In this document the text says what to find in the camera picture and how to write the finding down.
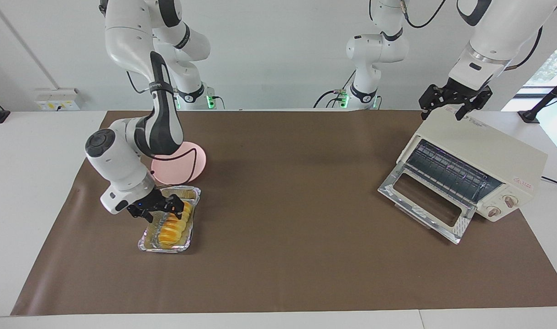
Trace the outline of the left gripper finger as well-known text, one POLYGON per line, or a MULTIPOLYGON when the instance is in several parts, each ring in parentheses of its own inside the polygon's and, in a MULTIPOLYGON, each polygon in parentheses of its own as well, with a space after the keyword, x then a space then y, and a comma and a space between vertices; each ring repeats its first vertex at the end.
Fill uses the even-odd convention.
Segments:
POLYGON ((484 87, 472 100, 466 99, 456 112, 456 119, 462 120, 468 113, 481 110, 492 96, 491 87, 484 87))
POLYGON ((437 85, 430 85, 419 98, 419 106, 422 110, 421 118, 426 120, 431 111, 443 106, 442 88, 437 85))

